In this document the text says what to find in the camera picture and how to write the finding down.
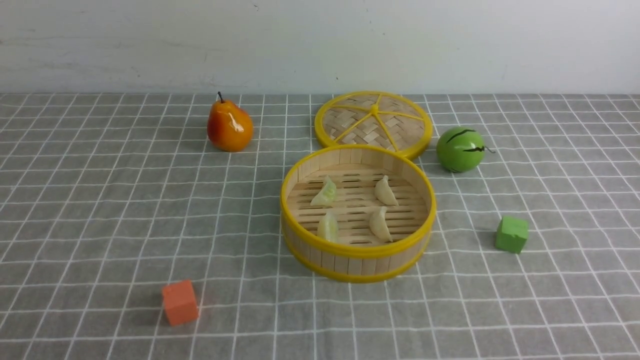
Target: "white wall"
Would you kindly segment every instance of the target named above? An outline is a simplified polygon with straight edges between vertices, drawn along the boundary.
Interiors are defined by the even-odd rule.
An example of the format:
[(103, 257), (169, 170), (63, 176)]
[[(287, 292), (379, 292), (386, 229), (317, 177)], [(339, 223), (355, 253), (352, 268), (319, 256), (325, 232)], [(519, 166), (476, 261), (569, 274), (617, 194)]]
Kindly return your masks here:
[(0, 92), (640, 93), (638, 0), (0, 0)]

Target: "bamboo steamer lid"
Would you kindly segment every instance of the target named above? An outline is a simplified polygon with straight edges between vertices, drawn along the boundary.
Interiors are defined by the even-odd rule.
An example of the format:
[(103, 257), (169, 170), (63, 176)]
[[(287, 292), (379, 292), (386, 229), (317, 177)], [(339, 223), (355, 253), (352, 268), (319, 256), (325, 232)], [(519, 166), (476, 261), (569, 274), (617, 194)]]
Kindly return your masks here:
[(316, 137), (324, 147), (363, 144), (382, 147), (410, 160), (429, 146), (433, 125), (411, 100), (386, 92), (353, 92), (320, 108)]

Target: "dark stripe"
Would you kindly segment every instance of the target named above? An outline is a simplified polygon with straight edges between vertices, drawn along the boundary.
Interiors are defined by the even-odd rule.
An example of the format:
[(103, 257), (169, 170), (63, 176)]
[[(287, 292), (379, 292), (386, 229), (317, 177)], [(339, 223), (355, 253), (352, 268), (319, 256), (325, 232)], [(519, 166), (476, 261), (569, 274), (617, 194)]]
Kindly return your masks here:
[(456, 136), (460, 136), (460, 135), (466, 134), (466, 133), (475, 133), (475, 132), (476, 132), (476, 130), (473, 130), (473, 129), (464, 129), (464, 130), (460, 131), (459, 133), (455, 134), (454, 136), (450, 137), (447, 140), (447, 143), (450, 142), (451, 140), (453, 140)]
[(484, 146), (483, 147), (476, 147), (475, 149), (467, 149), (467, 150), (463, 150), (463, 151), (467, 151), (467, 152), (484, 151)]

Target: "wooden block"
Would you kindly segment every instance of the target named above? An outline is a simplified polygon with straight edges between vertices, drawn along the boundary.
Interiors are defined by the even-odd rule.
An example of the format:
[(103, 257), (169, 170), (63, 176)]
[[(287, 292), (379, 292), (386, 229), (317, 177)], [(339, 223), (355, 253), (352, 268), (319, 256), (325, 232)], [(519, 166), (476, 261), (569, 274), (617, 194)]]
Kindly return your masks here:
[(529, 223), (521, 218), (502, 217), (495, 237), (495, 247), (519, 254), (529, 237)]
[(162, 289), (164, 313), (171, 326), (198, 318), (198, 305), (190, 280), (169, 284)]

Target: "yellow rim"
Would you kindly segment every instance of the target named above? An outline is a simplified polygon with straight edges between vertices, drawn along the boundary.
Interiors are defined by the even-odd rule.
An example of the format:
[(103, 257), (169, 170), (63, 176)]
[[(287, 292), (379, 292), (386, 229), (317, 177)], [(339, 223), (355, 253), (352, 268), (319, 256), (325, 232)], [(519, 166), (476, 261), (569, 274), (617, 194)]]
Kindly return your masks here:
[[(382, 121), (380, 121), (380, 118), (377, 115), (373, 115), (371, 113), (371, 111), (369, 111), (369, 109), (360, 108), (359, 106), (335, 105), (339, 101), (342, 101), (342, 100), (347, 99), (347, 98), (352, 97), (352, 96), (358, 96), (358, 95), (378, 95), (378, 101), (376, 103), (380, 102), (380, 99), (383, 96), (392, 97), (394, 99), (403, 101), (404, 103), (406, 103), (409, 106), (411, 106), (415, 111), (417, 111), (418, 114), (420, 114), (421, 117), (416, 117), (416, 116), (413, 116), (413, 115), (410, 115), (410, 114), (400, 114), (400, 113), (398, 113), (398, 115), (402, 115), (404, 117), (408, 117), (408, 118), (411, 118), (411, 119), (414, 119), (414, 120), (419, 120), (419, 121), (423, 121), (424, 122), (424, 125), (425, 125), (424, 126), (424, 134), (422, 134), (422, 138), (420, 139), (420, 141), (416, 142), (415, 144), (413, 144), (412, 146), (406, 148), (405, 150), (398, 151), (395, 142), (393, 141), (391, 136), (389, 136), (389, 133), (387, 131), (387, 127), (384, 124), (382, 124)], [(324, 118), (324, 114), (330, 108), (352, 108), (352, 109), (356, 109), (356, 110), (366, 111), (367, 114), (362, 119), (360, 119), (356, 123), (354, 123), (349, 129), (345, 130), (342, 134), (340, 134), (338, 137), (336, 137), (336, 139), (332, 139), (324, 131), (324, 127), (323, 127), (323, 123), (322, 123), (323, 118)], [(379, 111), (379, 113), (381, 113), (381, 114), (395, 114), (394, 112), (391, 112), (391, 111)], [(427, 149), (427, 147), (429, 147), (429, 142), (431, 141), (431, 135), (433, 134), (433, 124), (431, 123), (431, 118), (429, 118), (429, 115), (420, 106), (417, 106), (413, 101), (411, 101), (411, 100), (409, 100), (409, 99), (407, 99), (405, 97), (402, 97), (402, 96), (396, 95), (396, 94), (391, 94), (391, 93), (388, 93), (388, 92), (376, 92), (376, 91), (361, 91), (361, 92), (352, 92), (352, 93), (349, 93), (349, 94), (344, 94), (342, 96), (333, 98), (333, 99), (329, 100), (327, 103), (325, 103), (324, 105), (322, 105), (320, 110), (318, 110), (318, 112), (316, 114), (316, 119), (314, 121), (314, 128), (315, 128), (315, 132), (316, 132), (316, 138), (318, 139), (318, 142), (323, 147), (338, 146), (338, 145), (340, 145), (338, 143), (338, 141), (344, 135), (349, 133), (356, 125), (358, 125), (359, 123), (361, 123), (365, 119), (368, 119), (372, 115), (376, 118), (376, 120), (378, 121), (378, 124), (381, 125), (382, 130), (385, 132), (385, 134), (389, 138), (389, 141), (393, 145), (394, 149), (396, 150), (396, 154), (398, 156), (401, 156), (403, 158), (407, 158), (407, 159), (412, 160), (412, 159), (417, 158), (420, 154), (422, 154), (425, 151), (425, 149)]]
[[(427, 184), (427, 187), (429, 189), (429, 199), (431, 201), (431, 208), (429, 209), (429, 215), (427, 216), (427, 220), (424, 222), (424, 224), (420, 226), (413, 234), (407, 236), (406, 238), (400, 241), (397, 241), (395, 243), (391, 243), (388, 245), (377, 246), (377, 247), (353, 247), (349, 245), (330, 243), (325, 239), (318, 237), (317, 235), (309, 232), (304, 227), (302, 227), (302, 225), (300, 225), (295, 220), (295, 218), (289, 211), (289, 208), (287, 207), (287, 198), (285, 194), (286, 187), (284, 186), (284, 184), (289, 183), (293, 174), (297, 173), (298, 168), (309, 159), (312, 159), (316, 156), (320, 156), (326, 152), (340, 151), (340, 149), (367, 149), (367, 150), (382, 152), (382, 153), (399, 158), (401, 161), (409, 165), (414, 171), (416, 171), (416, 173), (418, 173), (420, 178)], [(355, 144), (354, 145), (336, 145), (333, 147), (327, 147), (325, 149), (321, 149), (319, 151), (313, 152), (312, 154), (305, 156), (304, 158), (299, 160), (295, 165), (293, 165), (293, 167), (287, 173), (287, 176), (285, 176), (284, 182), (282, 183), (282, 189), (280, 190), (280, 207), (282, 209), (282, 220), (286, 221), (293, 228), (293, 231), (301, 239), (307, 242), (309, 245), (317, 249), (330, 252), (334, 255), (345, 256), (347, 258), (363, 258), (363, 259), (378, 258), (380, 256), (390, 256), (413, 246), (413, 244), (420, 241), (420, 239), (425, 237), (425, 235), (427, 235), (430, 232), (431, 226), (433, 225), (433, 221), (436, 217), (436, 211), (437, 211), (436, 196), (435, 196), (435, 193), (433, 192), (433, 187), (431, 186), (429, 179), (427, 179), (423, 171), (420, 170), (420, 168), (416, 166), (416, 164), (386, 149), (382, 149), (382, 148), (374, 147), (370, 145), (355, 145)]]
[(321, 268), (319, 266), (313, 265), (309, 260), (305, 259), (302, 255), (300, 255), (300, 253), (296, 249), (294, 249), (294, 247), (291, 245), (291, 242), (289, 242), (289, 238), (287, 237), (286, 234), (283, 234), (283, 237), (284, 237), (284, 242), (285, 244), (287, 244), (287, 248), (289, 249), (293, 257), (296, 258), (300, 263), (302, 263), (302, 265), (306, 266), (309, 270), (336, 281), (360, 282), (360, 283), (388, 280), (407, 271), (411, 266), (413, 266), (414, 264), (416, 264), (416, 262), (418, 262), (418, 260), (422, 257), (424, 251), (427, 249), (429, 242), (431, 241), (431, 236), (429, 235), (429, 238), (424, 243), (424, 246), (421, 248), (418, 254), (415, 257), (413, 257), (413, 259), (409, 260), (409, 262), (407, 262), (403, 266), (400, 266), (399, 268), (393, 271), (385, 272), (384, 274), (378, 274), (378, 275), (348, 275), (348, 274), (334, 272), (334, 271), (327, 270), (325, 268)]

